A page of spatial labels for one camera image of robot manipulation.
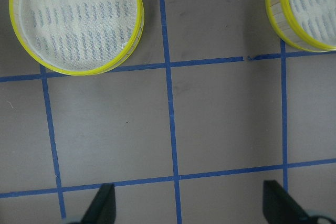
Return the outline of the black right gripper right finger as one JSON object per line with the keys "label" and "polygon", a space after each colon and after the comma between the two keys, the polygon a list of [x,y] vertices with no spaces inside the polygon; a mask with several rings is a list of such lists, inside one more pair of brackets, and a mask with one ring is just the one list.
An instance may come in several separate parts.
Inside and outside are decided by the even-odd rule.
{"label": "black right gripper right finger", "polygon": [[262,203],[268,223],[318,223],[323,218],[308,215],[276,180],[263,182]]}

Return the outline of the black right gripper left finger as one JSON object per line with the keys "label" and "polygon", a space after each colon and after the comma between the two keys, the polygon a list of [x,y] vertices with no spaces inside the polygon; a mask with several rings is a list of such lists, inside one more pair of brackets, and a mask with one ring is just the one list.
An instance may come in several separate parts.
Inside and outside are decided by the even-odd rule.
{"label": "black right gripper left finger", "polygon": [[80,223],[114,223],[116,196],[114,184],[102,185]]}

